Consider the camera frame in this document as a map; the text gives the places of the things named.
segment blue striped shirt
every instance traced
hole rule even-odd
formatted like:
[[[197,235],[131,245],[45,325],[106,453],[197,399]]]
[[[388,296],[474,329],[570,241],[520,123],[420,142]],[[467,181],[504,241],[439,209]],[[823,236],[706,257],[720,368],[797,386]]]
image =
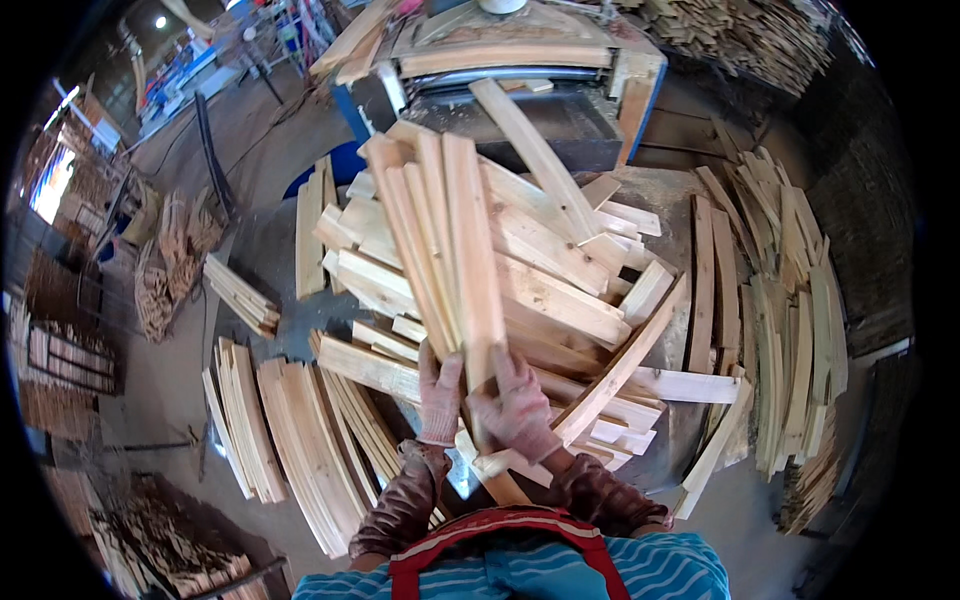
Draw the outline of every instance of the blue striped shirt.
[[[646,534],[604,538],[631,598],[721,600],[730,598],[727,571],[696,534]],[[307,575],[293,600],[344,598],[389,600],[389,564],[365,573]],[[580,552],[542,534],[486,543],[474,551],[446,550],[420,574],[420,598],[491,600],[522,594],[541,600],[608,598],[603,576]]]

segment red apron strap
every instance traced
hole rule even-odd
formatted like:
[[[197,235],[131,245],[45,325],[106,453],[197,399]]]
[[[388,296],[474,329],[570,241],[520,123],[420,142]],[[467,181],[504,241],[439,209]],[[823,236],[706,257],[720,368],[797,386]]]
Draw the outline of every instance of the red apron strap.
[[[567,517],[565,511],[543,508],[479,511],[431,533],[405,552],[391,557],[387,571],[393,578],[391,597],[394,600],[418,600],[420,571],[430,565],[441,552],[458,541],[497,529],[539,529],[558,534],[583,552],[587,565],[604,576],[607,594],[611,600],[629,599],[627,588],[613,565],[600,532],[592,525]]]

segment gloved hand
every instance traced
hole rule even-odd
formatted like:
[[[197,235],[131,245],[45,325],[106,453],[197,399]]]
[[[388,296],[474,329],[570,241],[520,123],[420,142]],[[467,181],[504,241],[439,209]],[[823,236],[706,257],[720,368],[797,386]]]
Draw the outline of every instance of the gloved hand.
[[[499,398],[471,394],[467,405],[501,444],[515,449],[531,464],[538,463],[563,445],[550,429],[550,400],[522,356],[498,345],[492,349],[492,359]]]
[[[424,444],[452,448],[460,417],[460,374],[464,357],[454,352],[446,357],[437,371],[437,355],[429,340],[420,342],[420,420],[423,428],[417,439]]]

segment concrete floor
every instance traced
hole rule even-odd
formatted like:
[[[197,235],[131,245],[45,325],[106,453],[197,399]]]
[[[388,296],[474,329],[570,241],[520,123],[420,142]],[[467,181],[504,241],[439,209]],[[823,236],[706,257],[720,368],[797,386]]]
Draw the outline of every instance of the concrete floor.
[[[300,93],[301,84],[284,67],[275,74],[275,84],[284,99]],[[658,105],[707,116],[714,110],[695,89],[683,82],[667,79]],[[225,171],[266,129],[276,111],[276,101],[265,87],[252,81],[232,86],[210,105],[213,139]],[[181,117],[184,122],[190,116]],[[153,172],[181,125],[175,123],[156,135],[134,156],[134,162],[147,173]],[[747,132],[731,126],[741,147],[750,148]],[[706,147],[712,136],[709,120],[692,119],[670,113],[655,113],[645,139],[659,143]],[[302,109],[251,151],[228,178],[234,193],[245,207],[276,204],[293,178],[334,146],[351,139],[349,129],[335,108],[317,106],[307,100]],[[807,185],[803,148],[797,136],[786,126],[775,126],[767,147],[781,157],[791,178]],[[699,156],[641,150],[637,164],[689,168],[705,161]],[[196,126],[177,139],[156,182],[160,189],[179,185],[187,194],[197,193],[207,184],[207,171]],[[228,252],[230,240],[223,248]],[[127,349],[128,378],[126,395],[104,398],[103,414],[119,439],[126,443],[158,443],[183,439],[190,426],[199,435],[204,426],[204,396],[199,377],[201,361],[209,362],[209,345],[216,317],[216,297],[207,292],[206,302],[185,306],[174,326],[172,339],[154,346],[143,339],[131,339]],[[852,388],[838,400],[838,436],[852,439],[862,393],[862,369],[851,376]],[[245,501],[232,478],[229,466],[212,449],[206,452],[203,481],[198,478],[197,451],[156,452],[132,459],[132,468],[162,473],[173,485],[215,511],[216,525],[235,530],[244,537],[244,545],[255,562],[275,555],[286,555],[286,586],[292,589],[301,576],[329,573],[346,566],[344,559],[331,561],[311,536],[294,500],[276,505]],[[704,536],[718,552],[730,572],[733,597],[791,598],[790,589],[802,573],[804,564],[820,542],[799,537],[784,537],[776,532],[771,514],[779,506],[781,479],[771,484],[761,481],[753,456],[742,463],[716,473],[710,480],[692,519],[678,522],[678,531],[694,531]],[[663,492],[656,499],[672,506],[679,491]],[[283,585],[272,588],[276,597]]]

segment work glove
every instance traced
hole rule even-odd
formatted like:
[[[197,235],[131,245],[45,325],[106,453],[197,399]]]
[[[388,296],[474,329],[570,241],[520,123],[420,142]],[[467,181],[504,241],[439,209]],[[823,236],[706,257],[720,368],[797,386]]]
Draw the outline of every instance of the work glove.
[[[454,352],[446,357],[437,370],[437,355],[429,340],[420,342],[420,421],[423,428],[417,439],[424,444],[445,448],[454,446],[457,420],[460,417],[460,375],[464,371],[464,356]]]
[[[492,360],[500,396],[467,396],[470,412],[501,444],[538,463],[563,445],[550,429],[550,400],[522,356],[497,345]]]

